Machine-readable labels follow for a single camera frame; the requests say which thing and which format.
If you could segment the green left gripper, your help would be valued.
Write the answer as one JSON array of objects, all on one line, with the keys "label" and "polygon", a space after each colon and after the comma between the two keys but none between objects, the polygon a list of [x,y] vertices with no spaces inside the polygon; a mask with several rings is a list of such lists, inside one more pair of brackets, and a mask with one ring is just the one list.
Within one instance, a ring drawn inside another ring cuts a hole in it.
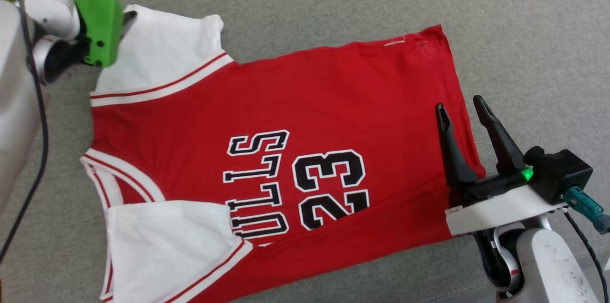
[{"label": "green left gripper", "polygon": [[74,40],[85,64],[110,67],[116,61],[121,37],[128,34],[138,13],[123,13],[119,0],[75,0],[80,27]]}]

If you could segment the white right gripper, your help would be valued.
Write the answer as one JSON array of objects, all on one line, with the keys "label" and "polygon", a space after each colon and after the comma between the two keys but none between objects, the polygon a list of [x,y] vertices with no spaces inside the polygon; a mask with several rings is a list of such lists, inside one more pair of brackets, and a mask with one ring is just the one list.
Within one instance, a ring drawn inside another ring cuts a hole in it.
[{"label": "white right gripper", "polygon": [[499,175],[477,180],[454,135],[454,126],[442,103],[435,107],[445,180],[450,186],[445,221],[453,236],[493,229],[566,207],[548,203],[529,186],[523,171],[523,153],[481,95],[473,97],[479,122],[490,138]]}]

